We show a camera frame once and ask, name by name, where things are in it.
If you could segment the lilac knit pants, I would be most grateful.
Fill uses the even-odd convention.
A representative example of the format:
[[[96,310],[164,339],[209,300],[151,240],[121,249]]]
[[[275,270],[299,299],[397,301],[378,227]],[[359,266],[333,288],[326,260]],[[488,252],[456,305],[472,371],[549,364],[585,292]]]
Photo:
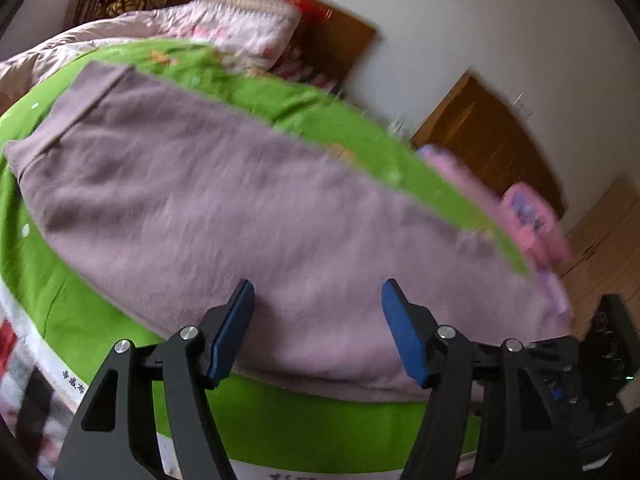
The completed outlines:
[[[256,292],[239,372],[349,401],[417,399],[381,307],[387,280],[483,344],[563,336],[536,276],[316,144],[126,65],[87,64],[3,154],[47,245],[168,336]]]

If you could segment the green cartoon bed sheet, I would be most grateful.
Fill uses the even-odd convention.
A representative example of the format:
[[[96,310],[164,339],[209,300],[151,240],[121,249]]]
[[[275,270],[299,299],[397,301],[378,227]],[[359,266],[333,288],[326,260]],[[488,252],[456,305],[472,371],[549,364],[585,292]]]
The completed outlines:
[[[405,143],[309,86],[228,73],[209,47],[142,40],[75,58],[1,119],[3,141],[28,136],[91,61],[132,64],[209,99],[242,108],[282,132],[407,192],[456,226],[491,236],[510,266],[528,269],[506,230],[439,177]],[[68,425],[118,338],[156,336],[95,294],[50,251],[9,169],[1,173],[1,416],[27,458],[54,473]],[[360,403],[307,396],[232,375],[209,393],[232,466],[245,479],[397,478],[423,403]]]

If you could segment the pink pillow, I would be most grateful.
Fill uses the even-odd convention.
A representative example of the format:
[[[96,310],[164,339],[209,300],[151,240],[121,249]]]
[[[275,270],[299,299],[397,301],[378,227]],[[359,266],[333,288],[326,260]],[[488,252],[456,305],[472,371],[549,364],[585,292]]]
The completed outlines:
[[[555,211],[528,184],[511,185],[499,209],[518,248],[537,268],[552,269],[570,260],[570,245]]]

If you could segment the wooden headboard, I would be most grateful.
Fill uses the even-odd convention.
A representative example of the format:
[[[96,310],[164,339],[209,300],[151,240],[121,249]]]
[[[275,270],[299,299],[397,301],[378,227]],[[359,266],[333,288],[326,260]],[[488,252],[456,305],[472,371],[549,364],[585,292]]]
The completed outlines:
[[[190,1],[166,0],[166,4]],[[299,52],[303,64],[342,84],[374,44],[376,26],[324,0],[285,1],[302,14],[288,50]]]

